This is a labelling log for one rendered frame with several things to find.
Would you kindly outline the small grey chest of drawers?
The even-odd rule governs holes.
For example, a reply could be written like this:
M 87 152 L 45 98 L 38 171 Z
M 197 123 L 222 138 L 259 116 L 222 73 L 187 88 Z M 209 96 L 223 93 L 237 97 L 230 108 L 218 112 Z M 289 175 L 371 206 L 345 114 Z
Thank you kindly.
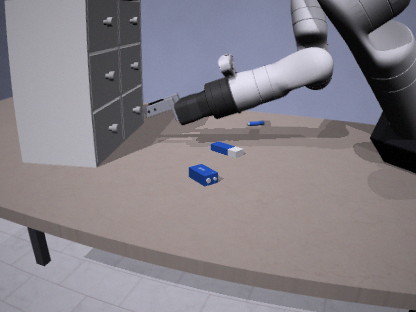
M 133 1 L 136 0 L 127 0 Z M 87 0 L 6 0 L 15 116 L 23 163 L 97 168 L 124 138 L 122 94 L 142 87 L 140 40 L 89 50 Z M 120 46 L 140 44 L 141 82 L 121 92 Z M 115 48 L 117 47 L 117 48 Z M 89 53 L 117 49 L 120 93 L 92 108 Z M 93 111 L 119 98 L 123 140 L 97 163 Z

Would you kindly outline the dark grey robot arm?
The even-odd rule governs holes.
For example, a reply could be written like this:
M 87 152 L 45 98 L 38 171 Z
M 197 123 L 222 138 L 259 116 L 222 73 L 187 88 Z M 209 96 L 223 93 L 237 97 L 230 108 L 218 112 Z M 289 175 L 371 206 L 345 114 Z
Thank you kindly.
M 297 52 L 253 69 L 263 103 L 303 86 L 321 90 L 330 83 L 334 63 L 327 44 L 327 15 L 356 59 L 394 133 L 416 140 L 416 41 L 406 25 L 389 21 L 410 1 L 291 0 Z

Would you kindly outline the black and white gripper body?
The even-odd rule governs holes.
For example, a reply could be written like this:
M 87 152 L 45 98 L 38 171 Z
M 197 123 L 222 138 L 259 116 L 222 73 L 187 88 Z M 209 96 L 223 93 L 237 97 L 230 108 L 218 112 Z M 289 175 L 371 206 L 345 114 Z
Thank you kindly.
M 206 83 L 205 91 L 182 97 L 174 104 L 182 126 L 204 117 L 240 114 L 263 104 L 253 70 L 237 73 L 231 54 L 222 55 L 218 64 L 224 78 Z

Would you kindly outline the grey drawer front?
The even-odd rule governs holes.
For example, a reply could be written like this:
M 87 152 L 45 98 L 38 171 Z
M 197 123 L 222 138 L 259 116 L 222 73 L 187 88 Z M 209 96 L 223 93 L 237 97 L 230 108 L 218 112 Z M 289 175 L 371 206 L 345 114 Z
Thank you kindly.
M 120 93 L 118 50 L 90 53 L 89 65 L 92 108 L 94 108 Z
M 140 65 L 140 44 L 120 46 L 121 92 L 141 82 Z
M 119 0 L 119 42 L 140 40 L 140 2 Z
M 87 18 L 89 50 L 118 44 L 117 0 L 87 0 Z
M 142 87 L 134 88 L 122 94 L 124 138 L 143 122 Z
M 115 99 L 93 111 L 97 163 L 123 140 L 121 101 Z

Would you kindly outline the blue and white eraser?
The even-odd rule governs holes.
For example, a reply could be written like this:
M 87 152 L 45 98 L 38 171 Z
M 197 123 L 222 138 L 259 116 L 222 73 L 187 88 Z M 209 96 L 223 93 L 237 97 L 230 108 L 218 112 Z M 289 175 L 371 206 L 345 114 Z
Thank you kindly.
M 243 156 L 242 148 L 235 147 L 229 144 L 225 144 L 219 141 L 211 144 L 211 150 L 233 157 L 233 158 L 238 158 L 240 156 Z

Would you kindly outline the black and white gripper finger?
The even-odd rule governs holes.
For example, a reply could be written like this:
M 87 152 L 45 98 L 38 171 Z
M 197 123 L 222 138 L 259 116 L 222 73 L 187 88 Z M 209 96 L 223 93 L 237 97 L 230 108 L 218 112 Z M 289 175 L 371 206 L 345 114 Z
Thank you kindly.
M 180 98 L 179 98 L 178 93 L 175 93 L 175 94 L 170 95 L 170 96 L 168 96 L 168 97 L 165 97 L 165 98 L 162 98 L 162 99 L 156 100 L 156 101 L 154 101 L 154 102 L 151 102 L 151 103 L 149 103 L 149 105 L 155 104 L 155 103 L 157 103 L 157 102 L 161 102 L 161 101 L 163 101 L 163 100 L 166 100 L 166 99 L 169 99 L 169 98 L 172 98 L 172 97 L 173 97 L 173 99 L 174 99 L 175 103 L 176 103 L 176 102 L 180 99 Z
M 172 110 L 173 114 L 175 116 L 175 120 L 179 121 L 179 119 L 177 117 L 177 114 L 175 112 L 175 109 L 174 109 L 174 104 L 175 104 L 175 101 L 172 97 L 172 98 L 163 100 L 161 102 L 157 102 L 155 104 L 146 106 L 143 109 L 144 109 L 144 112 L 145 112 L 147 118 L 149 118 L 151 116 L 154 116 L 154 115 L 157 115 L 157 114 L 160 114 L 160 113 L 163 113 L 163 112 L 166 112 L 166 111 L 169 111 L 169 110 Z

